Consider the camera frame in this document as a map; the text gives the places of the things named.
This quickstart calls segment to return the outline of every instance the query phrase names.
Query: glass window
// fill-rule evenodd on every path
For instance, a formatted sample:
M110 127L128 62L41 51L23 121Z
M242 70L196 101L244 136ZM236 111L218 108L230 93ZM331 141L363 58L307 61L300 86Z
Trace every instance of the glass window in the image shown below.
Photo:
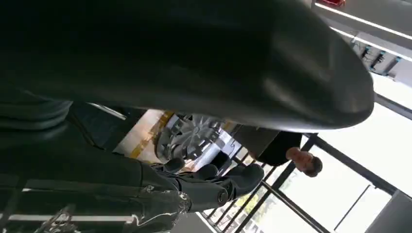
M295 169L280 190L331 230L369 182L318 147L313 146L310 152L322 160L322 172L317 177L310 178Z
M245 233L317 233L272 194L243 228Z
M412 156L412 121L375 103L372 115L363 123L341 130L325 131L326 142L382 177L408 195Z
M256 206L256 204L259 202L259 200L263 197L263 195L266 193L267 189L264 187L261 187L256 195L253 196L252 199L247 203L245 208L241 211L241 213L236 217L236 219L233 221L233 223L228 227L227 233L233 233L237 229L237 227L245 220L245 218L250 214L252 209ZM221 223L218 225L218 228L220 230L223 230L229 223L229 220L232 219L236 212L240 209L240 207L246 202L246 200L249 198L249 195L244 196L236 201L235 206L228 212L227 214L227 219L225 223Z
M236 154L236 157L242 160L246 154L247 154L247 149L245 147L242 147L242 149Z
M249 155L246 157L246 159L243 161L244 164L249 165L253 162L253 158L250 157Z
M309 138L306 137L305 135L303 135L302 136L302 141L300 143L300 148L302 148L308 140L309 140Z
M365 232L391 196L370 186L336 229L336 233Z
M412 109L412 89L403 83L371 73L376 93Z
M280 174L285 170L289 163L285 163L282 166L278 166L275 171L268 177L266 183L272 185L276 179L280 176Z

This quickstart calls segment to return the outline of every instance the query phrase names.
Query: silver wheel rim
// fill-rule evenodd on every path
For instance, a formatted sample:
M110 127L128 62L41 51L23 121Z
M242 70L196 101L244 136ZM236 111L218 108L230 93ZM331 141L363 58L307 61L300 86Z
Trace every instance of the silver wheel rim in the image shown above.
M155 141L158 159L196 159L219 139L223 122L215 117L200 114L173 115Z

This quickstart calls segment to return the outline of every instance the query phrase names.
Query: black jacket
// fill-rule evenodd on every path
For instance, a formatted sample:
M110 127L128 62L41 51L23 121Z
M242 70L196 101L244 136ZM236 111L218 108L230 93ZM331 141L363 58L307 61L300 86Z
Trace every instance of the black jacket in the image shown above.
M300 147L301 141L301 133L281 131L256 160L271 166L280 166L288 161L286 151L292 147Z

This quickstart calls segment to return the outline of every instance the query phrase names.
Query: black leather seat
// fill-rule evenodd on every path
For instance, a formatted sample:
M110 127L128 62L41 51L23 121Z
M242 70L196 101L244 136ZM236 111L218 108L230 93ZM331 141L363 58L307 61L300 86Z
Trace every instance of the black leather seat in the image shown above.
M0 26L4 88L290 131L373 110L362 62L297 0L7 1Z

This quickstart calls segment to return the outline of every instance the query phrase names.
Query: short hair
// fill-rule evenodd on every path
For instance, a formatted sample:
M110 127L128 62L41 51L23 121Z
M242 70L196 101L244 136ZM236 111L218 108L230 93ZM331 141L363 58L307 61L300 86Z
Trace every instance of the short hair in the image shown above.
M316 177L322 171L323 163L320 158L314 156L312 158L313 169L307 170L305 174L309 177Z

